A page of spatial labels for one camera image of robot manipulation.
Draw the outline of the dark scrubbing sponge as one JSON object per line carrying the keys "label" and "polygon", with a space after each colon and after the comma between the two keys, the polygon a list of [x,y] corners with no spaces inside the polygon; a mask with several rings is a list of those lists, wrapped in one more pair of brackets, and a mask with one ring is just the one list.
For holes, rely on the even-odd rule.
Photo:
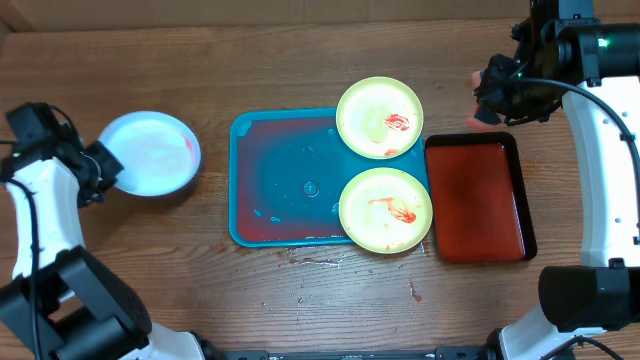
{"label": "dark scrubbing sponge", "polygon": [[501,117],[489,110],[481,108],[477,103],[473,105],[466,118],[466,124],[478,131],[489,131],[502,123]]}

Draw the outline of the light blue plate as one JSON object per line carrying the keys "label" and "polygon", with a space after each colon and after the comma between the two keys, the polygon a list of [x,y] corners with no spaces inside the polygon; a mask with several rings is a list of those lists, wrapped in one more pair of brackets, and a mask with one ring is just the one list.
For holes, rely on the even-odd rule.
{"label": "light blue plate", "polygon": [[123,166],[115,187],[131,195],[159,197],[194,180],[202,152],[195,133],[179,119],[135,111],[112,121],[99,141]]}

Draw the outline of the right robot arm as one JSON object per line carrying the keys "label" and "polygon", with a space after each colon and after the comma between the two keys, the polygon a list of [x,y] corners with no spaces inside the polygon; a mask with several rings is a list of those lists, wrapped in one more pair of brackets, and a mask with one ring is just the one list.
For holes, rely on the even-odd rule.
{"label": "right robot arm", "polygon": [[577,344],[639,319],[639,27],[604,24],[589,1],[531,0],[474,95],[487,125],[572,130],[583,203],[581,262],[539,277],[537,306],[489,338],[498,359],[568,359]]}

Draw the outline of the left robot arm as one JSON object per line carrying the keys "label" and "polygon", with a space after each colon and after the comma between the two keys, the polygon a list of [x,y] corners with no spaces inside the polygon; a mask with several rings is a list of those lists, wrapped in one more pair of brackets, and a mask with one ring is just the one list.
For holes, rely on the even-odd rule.
{"label": "left robot arm", "polygon": [[101,202],[123,167],[99,141],[85,146],[47,103],[7,113],[1,161],[18,255],[1,289],[2,323],[37,359],[220,359],[209,341],[154,323],[138,295],[85,248],[78,211]]}

